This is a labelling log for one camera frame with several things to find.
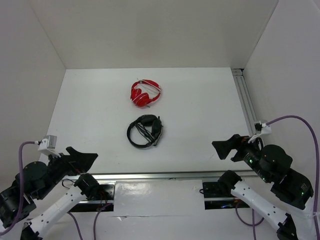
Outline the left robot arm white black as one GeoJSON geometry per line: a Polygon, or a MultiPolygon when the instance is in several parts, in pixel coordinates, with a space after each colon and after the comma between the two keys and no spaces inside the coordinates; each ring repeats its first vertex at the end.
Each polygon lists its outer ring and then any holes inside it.
{"type": "Polygon", "coordinates": [[[12,185],[1,191],[2,240],[42,240],[76,204],[97,197],[99,184],[88,171],[98,154],[66,151],[43,150],[48,163],[21,166],[12,185]]]}

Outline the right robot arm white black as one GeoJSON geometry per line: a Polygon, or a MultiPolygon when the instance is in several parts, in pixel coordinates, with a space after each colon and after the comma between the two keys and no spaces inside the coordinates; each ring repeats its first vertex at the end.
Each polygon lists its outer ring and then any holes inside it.
{"type": "Polygon", "coordinates": [[[320,221],[316,216],[316,194],[310,180],[291,168],[293,159],[278,145],[263,145],[260,137],[233,135],[228,140],[213,141],[218,157],[227,158],[232,150],[233,162],[245,162],[284,204],[282,210],[254,191],[234,171],[227,170],[218,179],[218,190],[223,196],[234,196],[261,217],[276,231],[280,240],[318,240],[320,221]]]}

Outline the black headset with microphone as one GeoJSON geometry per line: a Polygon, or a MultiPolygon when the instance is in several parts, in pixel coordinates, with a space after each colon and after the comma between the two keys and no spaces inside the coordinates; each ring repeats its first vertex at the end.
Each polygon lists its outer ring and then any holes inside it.
{"type": "Polygon", "coordinates": [[[156,147],[163,133],[163,124],[160,116],[154,114],[144,114],[131,122],[127,128],[126,136],[128,141],[137,149],[147,149],[156,147]],[[131,131],[136,128],[138,132],[147,140],[146,144],[137,144],[131,139],[131,131]]]}

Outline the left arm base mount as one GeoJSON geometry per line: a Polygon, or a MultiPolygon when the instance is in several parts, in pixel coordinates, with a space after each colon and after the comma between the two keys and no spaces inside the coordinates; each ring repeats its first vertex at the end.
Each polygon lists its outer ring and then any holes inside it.
{"type": "Polygon", "coordinates": [[[82,174],[77,179],[64,178],[61,185],[68,189],[62,197],[68,212],[111,212],[114,209],[114,183],[100,183],[92,175],[82,174]]]}

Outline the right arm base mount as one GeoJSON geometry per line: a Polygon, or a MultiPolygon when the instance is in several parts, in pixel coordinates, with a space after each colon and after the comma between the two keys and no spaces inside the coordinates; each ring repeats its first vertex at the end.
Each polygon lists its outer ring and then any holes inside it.
{"type": "Polygon", "coordinates": [[[249,208],[239,198],[223,192],[218,182],[203,182],[199,193],[203,195],[205,210],[249,208]]]}

